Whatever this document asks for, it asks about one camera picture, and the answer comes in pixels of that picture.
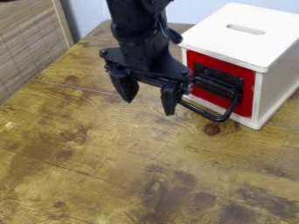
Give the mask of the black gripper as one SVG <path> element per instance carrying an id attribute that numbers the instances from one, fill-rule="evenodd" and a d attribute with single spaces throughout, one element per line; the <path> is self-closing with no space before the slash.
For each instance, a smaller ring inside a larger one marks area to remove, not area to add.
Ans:
<path id="1" fill-rule="evenodd" d="M 126 102 L 131 102 L 137 97 L 139 81 L 157 87 L 162 87 L 167 82 L 179 86 L 181 90 L 174 87 L 165 87 L 162 89 L 163 110 L 169 116 L 173 116 L 183 93 L 187 94 L 191 92 L 191 69 L 173 57 L 170 52 L 166 52 L 147 69 L 141 67 L 141 60 L 130 66 L 126 63 L 125 54 L 119 48 L 102 49 L 99 56 L 107 63 L 106 69 L 110 79 Z"/>

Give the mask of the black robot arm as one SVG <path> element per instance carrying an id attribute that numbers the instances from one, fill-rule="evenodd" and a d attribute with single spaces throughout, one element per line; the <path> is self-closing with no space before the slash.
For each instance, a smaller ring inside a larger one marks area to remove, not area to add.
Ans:
<path id="1" fill-rule="evenodd" d="M 183 42 L 183 36 L 167 25 L 166 7 L 171 1 L 107 0 L 119 47 L 99 52 L 123 100 L 135 99 L 142 82 L 157 86 L 169 116 L 190 93 L 193 79 L 191 70 L 170 53 L 170 44 Z"/>

